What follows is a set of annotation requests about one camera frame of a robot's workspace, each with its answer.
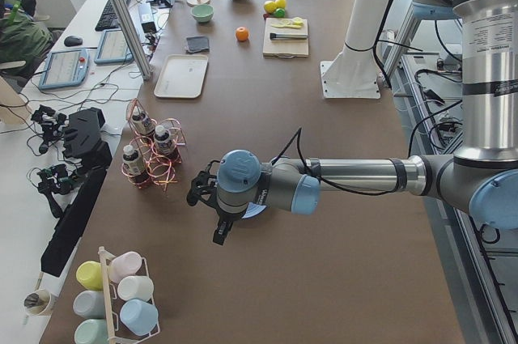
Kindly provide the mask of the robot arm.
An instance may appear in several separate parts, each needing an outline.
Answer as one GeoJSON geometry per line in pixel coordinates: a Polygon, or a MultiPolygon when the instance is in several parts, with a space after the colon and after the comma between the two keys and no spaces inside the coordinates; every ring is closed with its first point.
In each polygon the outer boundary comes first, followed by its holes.
{"type": "Polygon", "coordinates": [[[222,244],[250,204],[311,214],[324,190],[380,196],[407,191],[448,203],[496,229],[517,226],[517,0],[413,0],[417,19],[462,22],[462,144],[450,155],[406,159],[295,159],[262,163],[225,154],[192,180],[187,202],[219,221],[222,244]]]}

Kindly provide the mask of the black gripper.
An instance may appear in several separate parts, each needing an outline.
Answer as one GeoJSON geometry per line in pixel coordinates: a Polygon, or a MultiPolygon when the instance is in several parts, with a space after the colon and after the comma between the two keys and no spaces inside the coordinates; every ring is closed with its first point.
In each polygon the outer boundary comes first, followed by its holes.
{"type": "Polygon", "coordinates": [[[232,214],[225,211],[218,202],[216,175],[210,171],[214,163],[219,164],[220,161],[215,159],[211,160],[206,167],[191,180],[186,201],[189,206],[196,206],[198,202],[202,202],[216,211],[219,221],[213,234],[213,242],[218,245],[224,245],[227,234],[232,229],[235,219],[232,217],[232,214]]]}

